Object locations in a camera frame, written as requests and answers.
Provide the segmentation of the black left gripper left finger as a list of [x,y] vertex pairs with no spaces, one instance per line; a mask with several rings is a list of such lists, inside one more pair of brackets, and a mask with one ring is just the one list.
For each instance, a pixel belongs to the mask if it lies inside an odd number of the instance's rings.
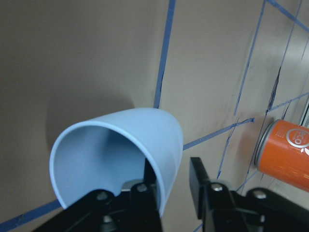
[[35,229],[37,232],[161,232],[156,176],[148,160],[140,183],[118,196],[96,189]]

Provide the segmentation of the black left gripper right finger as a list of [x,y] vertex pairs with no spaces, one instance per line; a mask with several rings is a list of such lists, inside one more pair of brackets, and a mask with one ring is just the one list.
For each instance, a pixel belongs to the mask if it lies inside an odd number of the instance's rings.
[[245,196],[211,181],[201,158],[191,157],[189,184],[204,232],[307,232],[309,211],[266,188]]

